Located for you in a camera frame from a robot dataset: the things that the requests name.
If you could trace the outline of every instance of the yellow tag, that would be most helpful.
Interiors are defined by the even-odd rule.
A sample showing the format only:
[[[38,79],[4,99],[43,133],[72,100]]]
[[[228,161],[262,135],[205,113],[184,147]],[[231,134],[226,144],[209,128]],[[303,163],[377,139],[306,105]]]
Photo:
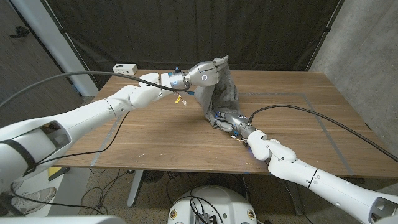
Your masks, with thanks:
[[[175,101],[175,103],[179,103],[180,100],[181,100],[181,96],[179,95],[178,98],[177,98],[177,100]]]

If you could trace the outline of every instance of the concrete wall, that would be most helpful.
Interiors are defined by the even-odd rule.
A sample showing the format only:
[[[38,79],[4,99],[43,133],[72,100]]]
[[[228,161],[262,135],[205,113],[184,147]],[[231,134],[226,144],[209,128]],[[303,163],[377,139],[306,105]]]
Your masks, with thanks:
[[[398,1],[346,0],[310,71],[324,72],[398,156]]]

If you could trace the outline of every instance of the robot finger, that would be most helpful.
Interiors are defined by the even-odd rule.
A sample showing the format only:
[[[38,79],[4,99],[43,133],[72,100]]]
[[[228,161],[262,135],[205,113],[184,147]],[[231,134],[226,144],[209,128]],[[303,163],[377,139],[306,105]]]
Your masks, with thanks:
[[[218,117],[225,118],[225,113],[224,113],[224,112],[219,112],[219,111],[217,111],[216,114],[217,114]]]
[[[227,122],[221,122],[221,121],[216,121],[216,124],[218,127],[221,128],[221,130],[226,131],[226,132],[232,132],[233,128],[232,125],[227,123]]]
[[[218,116],[218,115],[215,116],[215,119],[216,119],[217,121],[226,121],[225,118],[220,117],[220,116]]]

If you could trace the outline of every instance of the fabric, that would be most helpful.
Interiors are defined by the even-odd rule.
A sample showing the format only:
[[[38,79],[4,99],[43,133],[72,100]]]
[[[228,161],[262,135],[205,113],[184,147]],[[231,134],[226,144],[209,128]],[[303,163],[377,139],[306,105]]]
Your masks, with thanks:
[[[217,111],[241,113],[241,110],[238,104],[238,90],[228,65],[221,69],[219,80],[213,86],[197,87],[194,96],[201,104],[203,113],[212,127],[224,130],[223,127],[216,125]]]

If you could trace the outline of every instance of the shoe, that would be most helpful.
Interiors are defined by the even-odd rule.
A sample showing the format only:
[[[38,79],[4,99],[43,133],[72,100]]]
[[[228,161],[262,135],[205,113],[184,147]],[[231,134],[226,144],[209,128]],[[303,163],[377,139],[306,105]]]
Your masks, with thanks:
[[[24,181],[13,182],[12,183],[12,189],[14,189],[14,191],[16,192],[18,190],[18,188],[22,185],[22,183],[24,183]],[[11,190],[6,191],[5,193],[9,194],[9,195],[12,195]]]
[[[18,188],[22,185],[22,183],[24,183],[24,181],[13,182],[12,183],[12,188],[14,189],[14,191],[17,191]]]
[[[40,202],[49,202],[54,198],[57,189],[55,187],[48,187],[46,189],[40,190],[38,192],[34,192],[28,195],[22,194],[21,196],[33,200],[37,200]],[[31,202],[30,200],[25,200],[22,198],[14,197],[11,200],[11,203],[14,207],[20,210],[24,215],[30,214],[32,212],[36,212],[45,206],[44,203]]]

